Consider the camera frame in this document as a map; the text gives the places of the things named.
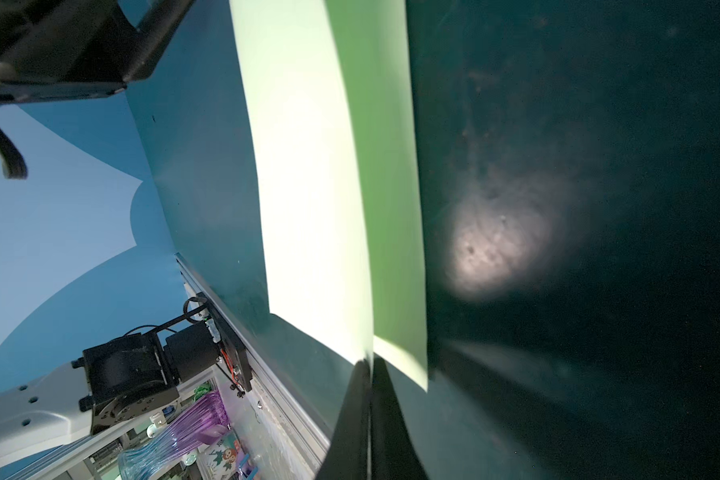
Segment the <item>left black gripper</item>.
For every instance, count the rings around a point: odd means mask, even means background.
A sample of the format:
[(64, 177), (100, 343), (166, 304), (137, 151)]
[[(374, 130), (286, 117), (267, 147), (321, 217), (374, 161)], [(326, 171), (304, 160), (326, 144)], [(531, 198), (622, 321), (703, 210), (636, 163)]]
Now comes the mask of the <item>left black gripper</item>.
[(0, 1), (0, 106), (106, 98), (148, 78), (189, 1), (132, 24), (115, 1)]

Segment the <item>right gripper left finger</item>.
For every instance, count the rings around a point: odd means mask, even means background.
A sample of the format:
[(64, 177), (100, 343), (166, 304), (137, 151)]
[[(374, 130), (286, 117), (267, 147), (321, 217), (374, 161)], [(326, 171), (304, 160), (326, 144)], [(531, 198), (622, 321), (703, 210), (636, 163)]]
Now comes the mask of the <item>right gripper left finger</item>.
[(368, 477), (370, 366), (353, 368), (331, 443), (316, 480), (365, 480)]

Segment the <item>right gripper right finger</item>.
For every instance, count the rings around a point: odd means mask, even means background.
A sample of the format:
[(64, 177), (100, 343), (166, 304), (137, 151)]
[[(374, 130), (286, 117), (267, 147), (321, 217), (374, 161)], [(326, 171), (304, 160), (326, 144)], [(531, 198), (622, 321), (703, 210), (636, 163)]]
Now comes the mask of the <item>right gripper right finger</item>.
[(387, 363), (374, 357), (370, 405), (371, 478), (428, 478), (412, 445)]

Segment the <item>light green paper sheet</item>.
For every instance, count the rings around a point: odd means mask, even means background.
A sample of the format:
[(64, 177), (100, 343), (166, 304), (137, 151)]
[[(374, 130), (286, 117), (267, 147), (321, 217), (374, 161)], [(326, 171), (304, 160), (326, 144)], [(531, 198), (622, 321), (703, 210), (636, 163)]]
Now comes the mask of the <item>light green paper sheet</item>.
[(230, 5), (270, 311), (348, 362), (428, 385), (406, 5)]

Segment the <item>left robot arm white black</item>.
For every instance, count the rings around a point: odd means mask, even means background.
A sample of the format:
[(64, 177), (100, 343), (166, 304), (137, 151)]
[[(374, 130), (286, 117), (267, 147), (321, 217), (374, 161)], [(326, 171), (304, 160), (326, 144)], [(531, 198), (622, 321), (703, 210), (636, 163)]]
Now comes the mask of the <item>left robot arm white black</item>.
[[(115, 1), (0, 1), (0, 107), (99, 99), (148, 78), (190, 9), (158, 1), (132, 24)], [(11, 180), (29, 174), (0, 128)], [(178, 395), (155, 334), (128, 336), (0, 393), (0, 468), (72, 444)]]

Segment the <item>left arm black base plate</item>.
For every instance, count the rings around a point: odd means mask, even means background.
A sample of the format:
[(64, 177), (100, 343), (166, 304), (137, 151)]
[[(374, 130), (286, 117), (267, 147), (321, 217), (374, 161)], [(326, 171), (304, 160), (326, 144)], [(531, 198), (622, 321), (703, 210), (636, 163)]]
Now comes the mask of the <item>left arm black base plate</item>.
[(209, 312), (221, 338), (221, 351), (227, 365), (231, 382), (235, 385), (237, 396), (243, 398), (252, 391), (253, 371), (248, 358), (248, 349), (238, 336), (230, 322), (221, 314), (214, 303), (204, 294), (196, 295), (200, 303)]

